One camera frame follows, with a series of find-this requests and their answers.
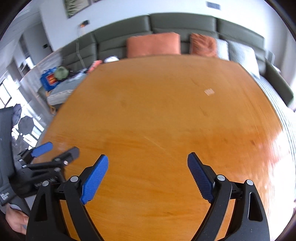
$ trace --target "blue foam pad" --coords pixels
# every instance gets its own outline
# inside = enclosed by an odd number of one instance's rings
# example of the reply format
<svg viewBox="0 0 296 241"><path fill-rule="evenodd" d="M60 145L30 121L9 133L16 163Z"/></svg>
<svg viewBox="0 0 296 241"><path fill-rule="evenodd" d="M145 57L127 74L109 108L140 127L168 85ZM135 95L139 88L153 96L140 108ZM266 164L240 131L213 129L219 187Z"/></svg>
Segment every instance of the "blue foam pad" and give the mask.
<svg viewBox="0 0 296 241"><path fill-rule="evenodd" d="M83 205L94 198L94 195L96 194L96 191L108 170L108 165L108 157L102 155L99 159L99 162L97 162L97 164L94 166L92 172L82 186L82 195L80 200Z"/></svg>
<svg viewBox="0 0 296 241"><path fill-rule="evenodd" d="M39 147L34 148L34 150L31 152L32 157L38 157L40 155L43 155L46 152L51 151L53 148L53 145L51 142L47 142Z"/></svg>
<svg viewBox="0 0 296 241"><path fill-rule="evenodd" d="M213 191L213 183L208 179L207 175L204 173L202 167L199 162L196 160L194 154L190 153L188 155L187 164L189 170L200 190L202 197L211 203L214 200L214 196L212 194Z"/></svg>

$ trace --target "wooden table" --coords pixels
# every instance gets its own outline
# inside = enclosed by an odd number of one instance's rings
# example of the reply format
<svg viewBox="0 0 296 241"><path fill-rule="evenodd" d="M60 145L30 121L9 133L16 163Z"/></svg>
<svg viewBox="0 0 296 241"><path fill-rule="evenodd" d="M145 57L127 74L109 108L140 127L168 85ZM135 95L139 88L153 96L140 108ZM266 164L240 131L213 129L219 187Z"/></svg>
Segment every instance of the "wooden table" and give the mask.
<svg viewBox="0 0 296 241"><path fill-rule="evenodd" d="M190 152L231 181L254 181L272 240L292 216L287 137L263 91L234 62L183 55L101 65L59 110L47 141L54 150L39 161L79 147L67 178L108 156L106 176L86 205L106 241L191 240L209 204L187 167Z"/></svg>

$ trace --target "person's hand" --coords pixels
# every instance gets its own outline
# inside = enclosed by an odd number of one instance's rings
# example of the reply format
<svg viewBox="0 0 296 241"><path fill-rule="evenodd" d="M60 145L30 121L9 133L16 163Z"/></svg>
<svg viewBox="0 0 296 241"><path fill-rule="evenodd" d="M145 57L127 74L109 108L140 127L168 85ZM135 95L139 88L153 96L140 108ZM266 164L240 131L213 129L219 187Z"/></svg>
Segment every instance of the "person's hand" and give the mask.
<svg viewBox="0 0 296 241"><path fill-rule="evenodd" d="M19 210L12 209L10 204L7 204L5 218L12 230L26 234L27 230L23 226L28 224L29 217L26 214Z"/></svg>

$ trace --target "screw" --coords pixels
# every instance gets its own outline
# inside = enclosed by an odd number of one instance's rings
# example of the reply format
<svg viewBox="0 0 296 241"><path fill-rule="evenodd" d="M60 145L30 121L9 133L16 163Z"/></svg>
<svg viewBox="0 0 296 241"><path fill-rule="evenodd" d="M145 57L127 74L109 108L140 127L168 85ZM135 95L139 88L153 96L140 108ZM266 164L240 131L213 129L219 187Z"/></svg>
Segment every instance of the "screw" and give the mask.
<svg viewBox="0 0 296 241"><path fill-rule="evenodd" d="M73 182L73 183L74 182L77 182L78 181L78 177L77 176L73 176L73 177L70 178L70 181Z"/></svg>
<svg viewBox="0 0 296 241"><path fill-rule="evenodd" d="M49 184L49 182L46 180L42 183L42 186L46 187Z"/></svg>
<svg viewBox="0 0 296 241"><path fill-rule="evenodd" d="M219 181L225 181L225 176L223 175L218 175L217 178Z"/></svg>
<svg viewBox="0 0 296 241"><path fill-rule="evenodd" d="M247 184L250 185L250 186L252 186L254 183L253 183L252 180L247 180Z"/></svg>

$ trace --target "ceiling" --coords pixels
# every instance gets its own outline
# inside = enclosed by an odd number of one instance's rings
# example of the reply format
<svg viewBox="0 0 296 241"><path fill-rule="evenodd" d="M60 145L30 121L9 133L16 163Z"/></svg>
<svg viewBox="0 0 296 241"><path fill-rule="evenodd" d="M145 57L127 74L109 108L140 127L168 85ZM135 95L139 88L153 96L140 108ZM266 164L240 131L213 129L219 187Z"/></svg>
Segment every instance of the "ceiling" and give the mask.
<svg viewBox="0 0 296 241"><path fill-rule="evenodd" d="M9 25L0 40L0 77L11 62L16 44L25 29L41 23L39 6L44 0L32 0L24 7Z"/></svg>

